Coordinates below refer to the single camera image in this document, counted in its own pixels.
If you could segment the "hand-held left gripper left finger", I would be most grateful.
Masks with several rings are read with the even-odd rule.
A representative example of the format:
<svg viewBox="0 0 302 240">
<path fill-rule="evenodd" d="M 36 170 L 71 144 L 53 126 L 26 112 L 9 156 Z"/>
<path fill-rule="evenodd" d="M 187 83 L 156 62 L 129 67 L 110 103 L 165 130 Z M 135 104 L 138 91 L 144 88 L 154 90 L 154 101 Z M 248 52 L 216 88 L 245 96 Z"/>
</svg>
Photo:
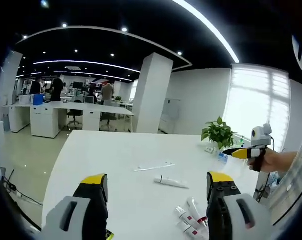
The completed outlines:
<svg viewBox="0 0 302 240">
<path fill-rule="evenodd" d="M 64 197 L 46 216 L 43 240 L 106 240 L 107 175 L 83 179 L 72 196 Z"/>
</svg>

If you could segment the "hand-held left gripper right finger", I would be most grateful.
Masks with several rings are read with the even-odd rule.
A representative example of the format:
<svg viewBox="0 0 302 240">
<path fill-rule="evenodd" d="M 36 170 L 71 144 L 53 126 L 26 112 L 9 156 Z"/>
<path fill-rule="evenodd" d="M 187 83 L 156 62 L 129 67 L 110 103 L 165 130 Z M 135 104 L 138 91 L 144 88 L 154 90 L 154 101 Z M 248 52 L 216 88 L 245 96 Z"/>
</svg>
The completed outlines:
<svg viewBox="0 0 302 240">
<path fill-rule="evenodd" d="M 266 206 L 241 194 L 233 179 L 223 173 L 207 173 L 206 215 L 211 240 L 267 240 L 273 230 Z"/>
</svg>

